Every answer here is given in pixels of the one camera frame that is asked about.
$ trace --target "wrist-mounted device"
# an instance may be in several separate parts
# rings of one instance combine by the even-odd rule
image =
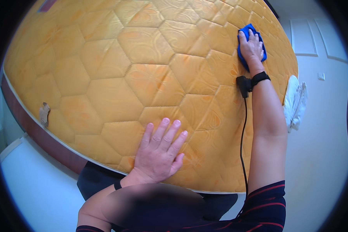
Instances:
[[[260,72],[256,74],[252,79],[246,78],[245,76],[237,77],[236,83],[241,91],[242,97],[247,98],[249,96],[249,92],[253,91],[254,86],[256,86],[260,81],[267,79],[270,80],[266,72]]]

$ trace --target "maroon mattress border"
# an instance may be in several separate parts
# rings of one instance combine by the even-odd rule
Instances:
[[[1,90],[11,113],[24,131],[51,157],[74,173],[80,174],[87,160],[56,141],[28,115],[10,89],[4,76],[1,81]]]

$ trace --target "blue microfiber towel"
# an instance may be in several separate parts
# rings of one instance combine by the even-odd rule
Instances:
[[[257,32],[255,30],[255,28],[253,27],[253,25],[251,25],[251,23],[249,25],[246,25],[244,28],[240,29],[239,31],[243,31],[245,36],[246,36],[246,40],[249,41],[249,29],[251,29],[253,31],[253,34],[258,34],[259,35],[259,41],[262,41],[263,42],[263,39],[262,37],[260,36],[260,33]],[[242,65],[246,68],[246,70],[248,72],[249,71],[249,66],[247,65],[246,63],[246,60],[242,57],[241,55],[241,50],[240,50],[240,38],[239,36],[237,35],[237,39],[239,40],[239,46],[237,48],[237,53],[239,54],[239,58],[240,58],[240,61],[242,63]],[[264,47],[264,43],[263,43],[263,50],[264,50],[264,56],[263,56],[263,59],[262,59],[262,62],[265,61],[267,59],[267,52],[266,52],[266,48]]]

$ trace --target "dark pants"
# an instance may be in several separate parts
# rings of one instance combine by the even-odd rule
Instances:
[[[81,171],[78,179],[78,187],[81,195],[88,200],[95,193],[102,189],[119,182],[125,175],[105,169],[92,162],[87,162]],[[205,194],[200,193],[206,202],[204,220],[219,221],[219,219],[236,203],[237,194]],[[121,227],[113,225],[115,231],[120,231]]]

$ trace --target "black wrist strap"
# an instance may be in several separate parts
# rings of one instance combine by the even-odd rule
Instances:
[[[251,79],[251,88],[253,89],[254,86],[256,86],[259,81],[263,80],[270,80],[269,76],[266,74],[266,72],[260,72],[256,74],[252,79]]]
[[[120,184],[120,181],[115,183],[115,190],[118,190],[118,189],[121,189],[121,184]]]

